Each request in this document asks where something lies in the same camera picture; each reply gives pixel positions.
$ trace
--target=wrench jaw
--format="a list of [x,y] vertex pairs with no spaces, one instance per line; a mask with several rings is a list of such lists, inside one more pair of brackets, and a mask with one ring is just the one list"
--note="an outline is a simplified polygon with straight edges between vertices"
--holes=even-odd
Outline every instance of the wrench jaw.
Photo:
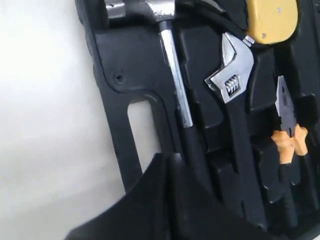
[[246,91],[254,56],[241,40],[225,32],[222,35],[222,62],[221,69],[205,82],[227,104]]

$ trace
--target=yellow tape measure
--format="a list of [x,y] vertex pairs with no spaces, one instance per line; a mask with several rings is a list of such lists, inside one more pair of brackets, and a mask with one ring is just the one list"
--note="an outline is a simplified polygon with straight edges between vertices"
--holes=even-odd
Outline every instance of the yellow tape measure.
[[275,44],[291,37],[298,24],[296,0],[246,0],[248,35],[260,44]]

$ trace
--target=hammer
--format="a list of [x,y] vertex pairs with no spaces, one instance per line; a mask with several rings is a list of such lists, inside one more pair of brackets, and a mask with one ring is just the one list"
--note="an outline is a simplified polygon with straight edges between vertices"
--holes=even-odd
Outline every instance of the hammer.
[[213,194],[206,157],[191,116],[173,37],[171,23],[176,16],[175,0],[104,0],[104,3],[109,21],[140,18],[152,25],[158,25],[164,54],[174,81],[177,108],[183,128],[184,155],[198,181]]

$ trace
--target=tool case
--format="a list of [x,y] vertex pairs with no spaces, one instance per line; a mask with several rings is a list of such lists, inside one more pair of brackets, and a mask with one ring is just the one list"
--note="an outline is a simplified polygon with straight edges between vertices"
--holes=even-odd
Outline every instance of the tool case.
[[[248,28],[245,1],[220,2],[239,28]],[[320,1],[298,0],[298,25],[291,38],[252,50],[254,67],[242,99],[246,118],[237,128],[230,127],[224,104],[204,82],[221,66],[224,30],[192,14],[181,13],[174,21],[184,85],[213,194],[206,192],[183,160],[175,86],[156,29],[139,20],[110,26],[104,1],[75,3],[126,195],[97,218],[71,231],[67,240],[311,240],[320,235],[320,202],[312,201],[310,193],[313,188],[320,195]],[[279,152],[271,138],[277,72],[286,78],[297,122],[308,129],[306,143],[315,179],[310,188],[310,166],[295,155],[289,181],[297,227],[284,224]],[[128,118],[129,104],[140,97],[151,104],[161,147],[145,173]],[[265,225],[247,219],[243,199],[255,189],[249,187],[250,182],[248,188],[240,184],[239,166],[234,160],[233,137],[246,129],[255,161],[251,167],[264,208],[253,214],[264,216]]]

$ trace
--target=tool kit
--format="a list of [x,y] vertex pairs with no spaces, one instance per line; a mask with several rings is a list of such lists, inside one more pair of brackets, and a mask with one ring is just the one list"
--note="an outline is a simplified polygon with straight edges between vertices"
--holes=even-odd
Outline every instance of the tool kit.
[[[67,240],[320,235],[320,1],[75,4],[126,195]],[[161,147],[145,173],[140,97]]]

